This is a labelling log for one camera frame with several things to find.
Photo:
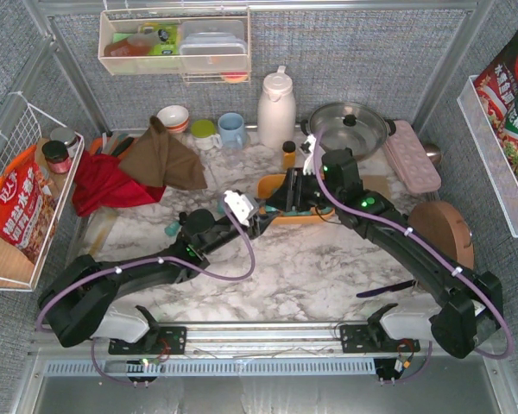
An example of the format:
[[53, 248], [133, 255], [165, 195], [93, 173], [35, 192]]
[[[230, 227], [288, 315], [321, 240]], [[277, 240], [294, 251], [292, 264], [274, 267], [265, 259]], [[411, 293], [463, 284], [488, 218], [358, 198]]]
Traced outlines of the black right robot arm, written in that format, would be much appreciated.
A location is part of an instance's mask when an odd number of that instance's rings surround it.
[[347, 229], [399, 261], [439, 306], [428, 321], [433, 339], [449, 355], [463, 359], [498, 330], [511, 336], [500, 280], [461, 267], [410, 228], [382, 194], [364, 189], [350, 149], [325, 153], [316, 174], [289, 168], [266, 203], [284, 212], [330, 207]]

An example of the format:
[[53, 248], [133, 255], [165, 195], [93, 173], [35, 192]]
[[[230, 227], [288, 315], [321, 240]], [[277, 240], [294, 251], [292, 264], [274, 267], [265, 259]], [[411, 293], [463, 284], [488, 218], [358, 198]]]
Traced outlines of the orange plastic basket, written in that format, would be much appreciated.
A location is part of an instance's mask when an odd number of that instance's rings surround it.
[[[271, 196], [283, 183], [285, 175], [282, 173], [270, 174], [259, 179], [256, 186], [256, 194], [259, 198], [266, 199]], [[305, 225], [317, 224], [327, 221], [334, 215], [334, 210], [327, 215], [321, 216], [278, 216], [273, 225]]]

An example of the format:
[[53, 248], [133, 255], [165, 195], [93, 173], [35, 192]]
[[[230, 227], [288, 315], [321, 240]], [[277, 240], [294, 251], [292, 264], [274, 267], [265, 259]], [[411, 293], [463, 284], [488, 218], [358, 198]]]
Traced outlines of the orange bottle in rack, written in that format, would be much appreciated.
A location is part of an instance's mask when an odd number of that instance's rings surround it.
[[104, 56], [115, 58], [144, 56], [159, 42], [158, 38], [148, 37], [144, 34], [133, 34], [106, 46]]

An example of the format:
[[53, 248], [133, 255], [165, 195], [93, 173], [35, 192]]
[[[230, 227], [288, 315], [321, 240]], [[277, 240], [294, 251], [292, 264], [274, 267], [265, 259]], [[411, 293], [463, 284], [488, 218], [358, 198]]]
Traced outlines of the blue mug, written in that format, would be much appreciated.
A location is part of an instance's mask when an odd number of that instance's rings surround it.
[[223, 114], [218, 119], [218, 132], [223, 147], [244, 149], [248, 143], [244, 119], [238, 113]]

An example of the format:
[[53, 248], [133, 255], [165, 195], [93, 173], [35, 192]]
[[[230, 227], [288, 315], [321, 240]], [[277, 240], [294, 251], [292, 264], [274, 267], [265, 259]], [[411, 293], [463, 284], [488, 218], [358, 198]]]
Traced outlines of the red seasoning packet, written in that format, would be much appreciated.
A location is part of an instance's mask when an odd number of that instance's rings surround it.
[[473, 85], [485, 115], [497, 130], [518, 94], [518, 29]]

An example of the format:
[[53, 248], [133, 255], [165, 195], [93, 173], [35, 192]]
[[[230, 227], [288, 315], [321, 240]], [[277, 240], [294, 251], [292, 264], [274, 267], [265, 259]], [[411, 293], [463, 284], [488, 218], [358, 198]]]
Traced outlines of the pink egg tray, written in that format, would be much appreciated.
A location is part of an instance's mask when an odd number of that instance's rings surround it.
[[388, 137], [382, 150], [399, 180], [413, 194], [437, 191], [441, 178], [411, 125], [402, 120], [388, 125], [395, 132]]

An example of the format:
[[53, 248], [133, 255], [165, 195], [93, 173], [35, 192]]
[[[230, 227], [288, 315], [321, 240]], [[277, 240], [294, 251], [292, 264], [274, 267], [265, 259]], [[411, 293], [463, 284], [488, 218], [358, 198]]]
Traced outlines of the glass jar silver lid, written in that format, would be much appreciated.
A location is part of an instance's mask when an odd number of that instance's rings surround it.
[[69, 156], [71, 158], [75, 156], [77, 147], [79, 145], [79, 137], [72, 129], [67, 127], [55, 128], [50, 133], [50, 140], [63, 142], [66, 146]]

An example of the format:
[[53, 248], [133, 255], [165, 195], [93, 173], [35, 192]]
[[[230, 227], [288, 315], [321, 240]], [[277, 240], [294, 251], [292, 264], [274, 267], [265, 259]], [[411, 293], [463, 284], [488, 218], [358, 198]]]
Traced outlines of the brown cloth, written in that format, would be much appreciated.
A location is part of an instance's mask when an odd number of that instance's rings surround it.
[[183, 191], [207, 188], [200, 157], [171, 136], [157, 116], [149, 118], [148, 129], [131, 146], [118, 168], [150, 187], [167, 186]]

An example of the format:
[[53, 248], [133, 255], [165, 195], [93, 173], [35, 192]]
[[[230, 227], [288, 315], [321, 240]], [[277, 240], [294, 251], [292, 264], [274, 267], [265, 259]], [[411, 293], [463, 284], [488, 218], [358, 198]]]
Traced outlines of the green package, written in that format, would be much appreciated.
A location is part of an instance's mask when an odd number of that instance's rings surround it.
[[147, 22], [138, 27], [138, 32], [145, 35], [158, 35], [160, 42], [148, 52], [148, 55], [170, 56], [179, 54], [180, 30], [178, 24]]

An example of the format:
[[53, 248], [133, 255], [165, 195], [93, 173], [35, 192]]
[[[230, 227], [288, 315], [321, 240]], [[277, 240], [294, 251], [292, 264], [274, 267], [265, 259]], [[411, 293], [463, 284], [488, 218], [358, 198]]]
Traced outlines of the orange snack bag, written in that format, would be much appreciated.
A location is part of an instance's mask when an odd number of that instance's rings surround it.
[[0, 176], [0, 238], [33, 264], [57, 225], [55, 201], [41, 186], [35, 151], [32, 145], [18, 154]]

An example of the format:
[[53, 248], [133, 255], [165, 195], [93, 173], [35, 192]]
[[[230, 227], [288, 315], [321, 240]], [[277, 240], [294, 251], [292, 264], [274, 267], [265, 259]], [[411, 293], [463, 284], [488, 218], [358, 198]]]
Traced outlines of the white orange striped bowl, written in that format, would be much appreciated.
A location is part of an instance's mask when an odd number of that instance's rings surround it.
[[189, 111], [181, 105], [169, 105], [156, 114], [170, 133], [184, 133], [189, 125]]

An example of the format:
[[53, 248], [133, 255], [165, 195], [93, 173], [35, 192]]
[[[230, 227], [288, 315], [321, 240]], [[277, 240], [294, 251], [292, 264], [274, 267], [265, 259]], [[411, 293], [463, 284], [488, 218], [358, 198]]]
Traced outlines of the round wooden board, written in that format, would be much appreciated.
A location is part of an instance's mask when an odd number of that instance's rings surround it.
[[445, 201], [417, 204], [408, 223], [443, 254], [469, 269], [474, 268], [472, 233], [459, 211]]

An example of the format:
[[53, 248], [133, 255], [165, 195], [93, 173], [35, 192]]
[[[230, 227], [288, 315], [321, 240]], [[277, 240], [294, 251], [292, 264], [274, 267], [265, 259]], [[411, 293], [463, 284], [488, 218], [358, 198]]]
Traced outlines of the orange juice bottle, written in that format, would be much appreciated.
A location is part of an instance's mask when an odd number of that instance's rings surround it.
[[281, 166], [282, 170], [286, 171], [288, 168], [293, 168], [296, 160], [296, 145], [293, 141], [284, 141], [281, 147], [282, 150], [282, 160]]

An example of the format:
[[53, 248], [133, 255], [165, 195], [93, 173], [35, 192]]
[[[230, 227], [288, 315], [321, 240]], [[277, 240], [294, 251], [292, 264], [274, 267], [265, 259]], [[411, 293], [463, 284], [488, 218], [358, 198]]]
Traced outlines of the red jar black lid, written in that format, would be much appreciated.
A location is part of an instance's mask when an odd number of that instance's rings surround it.
[[61, 141], [46, 141], [42, 148], [42, 154], [52, 173], [69, 173], [72, 159], [68, 153], [66, 145]]

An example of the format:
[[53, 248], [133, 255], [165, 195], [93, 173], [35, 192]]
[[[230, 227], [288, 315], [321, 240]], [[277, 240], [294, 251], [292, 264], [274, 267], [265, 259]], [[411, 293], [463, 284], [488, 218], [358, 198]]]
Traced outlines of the cream wall rack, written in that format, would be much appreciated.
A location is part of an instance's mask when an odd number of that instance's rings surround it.
[[98, 60], [112, 75], [240, 83], [251, 74], [250, 10], [151, 8], [100, 14]]

